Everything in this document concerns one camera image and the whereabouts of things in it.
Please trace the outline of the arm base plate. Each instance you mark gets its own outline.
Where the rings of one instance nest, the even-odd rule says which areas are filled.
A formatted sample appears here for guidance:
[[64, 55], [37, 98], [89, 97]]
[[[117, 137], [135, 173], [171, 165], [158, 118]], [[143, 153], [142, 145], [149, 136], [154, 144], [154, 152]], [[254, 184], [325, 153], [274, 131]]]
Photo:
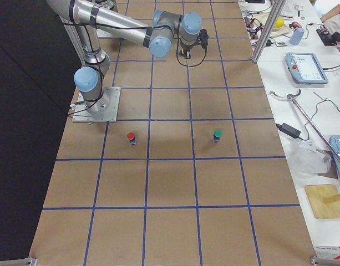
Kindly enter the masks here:
[[97, 36], [99, 39], [122, 39], [122, 37], [119, 37], [113, 33], [109, 33], [101, 29], [97, 29]]
[[91, 105], [84, 105], [83, 96], [78, 95], [78, 101], [82, 103], [75, 106], [75, 114], [72, 115], [73, 122], [116, 122], [119, 108], [121, 87], [105, 87], [103, 96], [98, 102], [87, 110]]

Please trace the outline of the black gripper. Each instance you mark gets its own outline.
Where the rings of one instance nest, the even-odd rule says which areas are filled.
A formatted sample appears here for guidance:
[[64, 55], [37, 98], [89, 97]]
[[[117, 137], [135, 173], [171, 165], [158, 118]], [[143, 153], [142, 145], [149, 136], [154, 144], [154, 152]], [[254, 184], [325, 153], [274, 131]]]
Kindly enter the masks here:
[[180, 43], [181, 48], [184, 51], [190, 51], [194, 46], [197, 45], [197, 41], [196, 40], [194, 42], [192, 42], [192, 43], [185, 43], [183, 40], [180, 40], [179, 43]]

